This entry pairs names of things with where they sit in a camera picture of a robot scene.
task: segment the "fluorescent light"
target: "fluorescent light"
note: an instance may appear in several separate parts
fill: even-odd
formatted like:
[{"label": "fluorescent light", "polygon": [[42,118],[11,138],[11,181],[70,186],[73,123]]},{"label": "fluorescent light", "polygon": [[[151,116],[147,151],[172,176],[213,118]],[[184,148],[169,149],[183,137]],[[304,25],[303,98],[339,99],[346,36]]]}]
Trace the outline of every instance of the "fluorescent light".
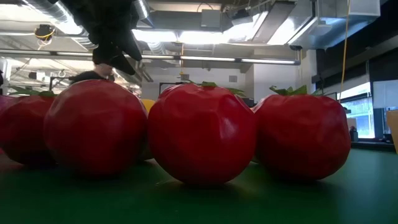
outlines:
[{"label": "fluorescent light", "polygon": [[142,55],[143,59],[169,59],[173,60],[174,56],[172,55]]},{"label": "fluorescent light", "polygon": [[177,36],[173,31],[132,30],[137,40],[151,42],[176,42]]},{"label": "fluorescent light", "polygon": [[178,40],[185,44],[221,44],[228,42],[228,38],[221,32],[201,31],[184,31]]},{"label": "fluorescent light", "polygon": [[84,53],[84,52],[57,52],[60,56],[84,56],[84,57],[92,57],[92,53]]},{"label": "fluorescent light", "polygon": [[300,32],[298,32],[293,38],[291,38],[290,41],[288,41],[288,44],[293,44],[299,37],[301,37],[316,21],[318,20],[318,17],[313,18]]},{"label": "fluorescent light", "polygon": [[217,62],[234,62],[235,58],[218,58],[218,57],[196,57],[196,56],[181,56],[182,60],[204,60]]},{"label": "fluorescent light", "polygon": [[269,59],[250,59],[242,58],[242,62],[246,63],[269,63],[269,64],[279,64],[279,65],[294,65],[296,62],[292,60],[269,60]]},{"label": "fluorescent light", "polygon": [[35,55],[51,55],[50,52],[47,51],[39,51],[39,50],[8,50],[1,49],[0,53],[3,54],[35,54]]}]

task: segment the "tan box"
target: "tan box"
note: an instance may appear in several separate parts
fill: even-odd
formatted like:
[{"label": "tan box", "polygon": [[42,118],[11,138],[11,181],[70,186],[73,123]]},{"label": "tan box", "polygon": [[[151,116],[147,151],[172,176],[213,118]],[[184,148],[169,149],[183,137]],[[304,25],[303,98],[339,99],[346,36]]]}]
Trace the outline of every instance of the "tan box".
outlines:
[{"label": "tan box", "polygon": [[387,124],[390,127],[392,139],[398,154],[398,110],[387,111]]}]

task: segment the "green leaf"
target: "green leaf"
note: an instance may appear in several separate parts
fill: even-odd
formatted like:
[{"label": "green leaf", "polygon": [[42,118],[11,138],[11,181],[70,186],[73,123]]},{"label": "green leaf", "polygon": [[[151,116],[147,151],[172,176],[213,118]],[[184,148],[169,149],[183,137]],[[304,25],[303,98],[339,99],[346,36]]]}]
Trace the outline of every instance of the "green leaf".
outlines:
[{"label": "green leaf", "polygon": [[238,95],[240,97],[246,97],[243,90],[235,89],[235,88],[226,88],[227,90],[231,91],[232,94]]},{"label": "green leaf", "polygon": [[53,91],[42,91],[39,92],[37,90],[27,90],[25,88],[19,87],[19,86],[10,86],[13,90],[16,92],[10,93],[10,95],[29,95],[29,96],[56,96]]},{"label": "green leaf", "polygon": [[214,83],[214,82],[205,82],[205,81],[203,81],[203,82],[201,83],[201,86],[212,86],[212,87],[217,87],[218,85],[217,85],[216,83]]},{"label": "green leaf", "polygon": [[300,88],[296,89],[295,91],[291,92],[289,95],[306,95],[307,94],[307,86],[301,86]]},{"label": "green leaf", "polygon": [[53,91],[43,91],[39,93],[39,96],[55,97],[56,94]]},{"label": "green leaf", "polygon": [[292,87],[289,87],[288,89],[277,89],[276,86],[271,86],[269,88],[270,90],[278,93],[279,95],[282,96],[292,96],[292,95],[305,95],[307,94],[307,86],[301,86],[300,88],[294,90]]},{"label": "green leaf", "polygon": [[279,95],[282,95],[282,96],[287,96],[287,95],[288,95],[287,90],[285,90],[285,89],[280,89],[280,90],[278,90],[278,89],[276,88],[276,86],[271,86],[269,89],[272,90],[272,91],[274,91],[274,92],[276,92],[276,93],[278,93]]},{"label": "green leaf", "polygon": [[194,83],[193,81],[191,81],[191,80],[189,80],[189,79],[184,79],[184,81],[188,81],[189,83],[192,83],[192,84],[196,84],[196,83]]},{"label": "green leaf", "polygon": [[234,94],[237,95],[237,96],[240,96],[240,97],[246,97],[246,95],[243,94],[242,92],[237,92],[237,93],[234,93]]},{"label": "green leaf", "polygon": [[226,89],[231,91],[231,92],[235,92],[235,93],[238,93],[238,92],[244,93],[243,90],[239,90],[239,89],[235,89],[235,88],[226,88]]},{"label": "green leaf", "polygon": [[287,91],[287,93],[293,92],[293,87],[289,87],[286,91]]}]

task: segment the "yellow object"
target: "yellow object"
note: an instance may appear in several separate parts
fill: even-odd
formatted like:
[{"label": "yellow object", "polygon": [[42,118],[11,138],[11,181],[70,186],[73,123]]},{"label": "yellow object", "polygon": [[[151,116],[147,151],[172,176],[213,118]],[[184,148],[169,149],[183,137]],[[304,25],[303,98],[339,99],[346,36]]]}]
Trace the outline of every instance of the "yellow object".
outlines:
[{"label": "yellow object", "polygon": [[348,0],[348,8],[347,8],[347,18],[346,18],[346,38],[344,40],[344,53],[343,53],[343,73],[341,74],[341,90],[340,90],[340,99],[338,100],[341,103],[341,94],[343,92],[343,83],[344,76],[346,74],[346,59],[347,59],[347,40],[348,40],[348,22],[349,22],[349,12],[351,10],[351,0]]},{"label": "yellow object", "polygon": [[155,101],[153,100],[147,100],[147,99],[143,99],[141,100],[142,103],[145,106],[145,109],[147,110],[147,112],[149,113],[150,109],[153,107],[153,105],[155,104]]},{"label": "yellow object", "polygon": [[398,111],[387,111],[387,124],[390,127],[392,139],[398,154]]}]

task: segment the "red tomato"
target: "red tomato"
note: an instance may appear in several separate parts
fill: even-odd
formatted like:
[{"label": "red tomato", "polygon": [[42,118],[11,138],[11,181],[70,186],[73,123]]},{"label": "red tomato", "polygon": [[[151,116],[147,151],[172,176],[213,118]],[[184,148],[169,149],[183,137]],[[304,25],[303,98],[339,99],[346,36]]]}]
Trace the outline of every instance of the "red tomato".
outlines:
[{"label": "red tomato", "polygon": [[187,184],[225,183],[250,163],[256,143],[253,112],[229,90],[194,84],[168,88],[149,113],[156,161]]},{"label": "red tomato", "polygon": [[59,94],[45,118],[45,140],[56,160],[79,174],[120,174],[137,158],[146,135],[140,100],[104,80],[73,84]]},{"label": "red tomato", "polygon": [[254,109],[257,157],[283,179],[317,180],[335,173],[351,147],[346,114],[325,96],[272,95]]},{"label": "red tomato", "polygon": [[0,111],[0,147],[13,161],[28,166],[55,164],[43,138],[43,120],[54,98],[8,98]]}]

